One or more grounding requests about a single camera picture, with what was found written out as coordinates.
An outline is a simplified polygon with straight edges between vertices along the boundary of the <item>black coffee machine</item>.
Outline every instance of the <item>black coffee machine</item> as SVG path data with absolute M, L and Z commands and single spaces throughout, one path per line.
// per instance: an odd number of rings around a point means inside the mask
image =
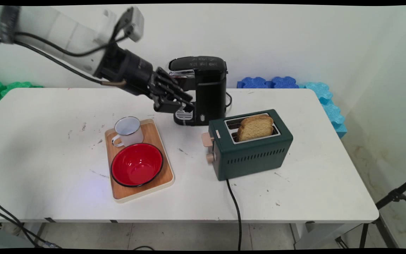
M 227 63 L 215 56 L 176 58 L 167 66 L 184 91 L 195 90 L 193 111 L 179 110 L 173 120 L 180 125 L 208 125 L 210 120 L 225 117 Z

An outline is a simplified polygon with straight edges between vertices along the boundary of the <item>mug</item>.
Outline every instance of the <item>mug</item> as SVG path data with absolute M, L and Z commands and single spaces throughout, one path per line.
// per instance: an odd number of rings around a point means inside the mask
M 117 135 L 112 139 L 112 144 L 115 147 L 131 146 L 133 144 L 142 143 L 143 141 L 140 121 L 135 117 L 123 117 L 117 121 L 114 129 L 117 132 Z M 121 142 L 114 144 L 117 139 L 120 139 Z

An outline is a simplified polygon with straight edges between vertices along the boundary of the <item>bread slice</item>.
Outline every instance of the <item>bread slice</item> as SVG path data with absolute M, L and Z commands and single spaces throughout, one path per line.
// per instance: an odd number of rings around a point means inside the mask
M 240 127 L 237 130 L 237 141 L 241 142 L 272 135 L 272 124 L 272 117 L 264 114 L 246 118 L 240 122 Z

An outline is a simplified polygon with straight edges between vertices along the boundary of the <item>cutting board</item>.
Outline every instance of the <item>cutting board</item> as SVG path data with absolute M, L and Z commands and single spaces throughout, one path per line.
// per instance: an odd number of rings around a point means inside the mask
M 167 157 L 167 153 L 164 149 L 164 145 L 162 143 L 161 136 L 159 135 L 158 128 L 156 127 L 155 122 L 153 121 L 153 119 L 142 120 L 140 121 L 140 128 L 142 128 L 144 137 L 143 143 L 148 143 L 156 146 L 164 155 L 162 170 L 159 175 L 151 182 L 147 183 L 146 185 L 132 188 L 119 185 L 112 178 L 111 172 L 109 172 L 112 187 L 112 196 L 118 203 L 123 203 L 134 198 L 139 198 L 140 196 L 153 193 L 160 189 L 171 186 L 174 182 L 174 174 L 169 163 L 169 158 Z M 119 153 L 119 151 L 122 151 L 123 148 L 125 148 L 125 146 L 115 147 L 112 145 L 112 138 L 116 135 L 117 133 L 115 132 L 114 128 L 106 130 L 105 132 L 109 170 L 111 170 L 111 164 L 114 157 Z

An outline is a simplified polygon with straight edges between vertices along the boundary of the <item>green toaster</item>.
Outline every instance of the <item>green toaster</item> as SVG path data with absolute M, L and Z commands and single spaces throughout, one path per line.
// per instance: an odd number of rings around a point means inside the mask
M 260 114 L 272 117 L 272 135 L 238 142 L 240 122 Z M 269 109 L 211 120 L 202 140 L 209 151 L 208 162 L 213 164 L 217 179 L 223 181 L 281 167 L 293 137 L 277 111 Z

